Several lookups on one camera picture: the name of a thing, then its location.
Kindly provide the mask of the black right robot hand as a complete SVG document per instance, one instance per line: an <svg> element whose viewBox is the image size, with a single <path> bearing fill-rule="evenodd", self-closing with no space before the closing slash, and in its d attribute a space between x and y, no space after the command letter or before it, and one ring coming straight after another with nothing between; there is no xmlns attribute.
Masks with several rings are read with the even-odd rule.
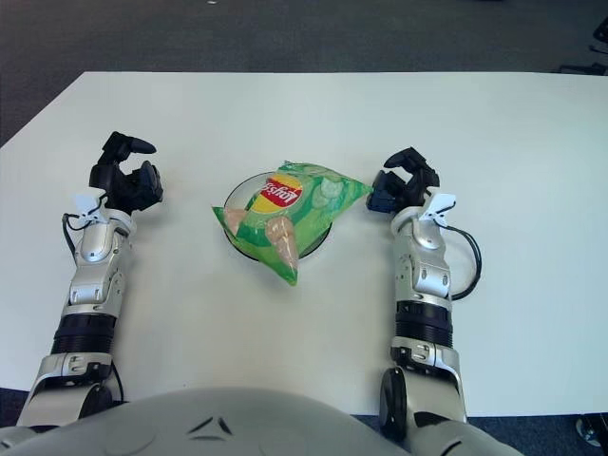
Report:
<svg viewBox="0 0 608 456"><path fill-rule="evenodd" d="M366 200L367 208L374 212L396 214L408 207L421 207L429 187L439 187L437 172L413 147L403 149L389 157L372 184Z"/></svg>

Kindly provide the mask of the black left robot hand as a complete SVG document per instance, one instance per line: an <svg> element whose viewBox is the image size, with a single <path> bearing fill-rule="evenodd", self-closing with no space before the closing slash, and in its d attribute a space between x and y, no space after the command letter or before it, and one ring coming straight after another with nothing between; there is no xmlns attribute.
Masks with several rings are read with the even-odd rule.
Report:
<svg viewBox="0 0 608 456"><path fill-rule="evenodd" d="M150 161L126 175L120 163L133 154L154 154L156 147L142 139L114 131L102 147L102 156L91 168L89 186L102 189L104 207L131 215L162 201L161 176Z"/></svg>

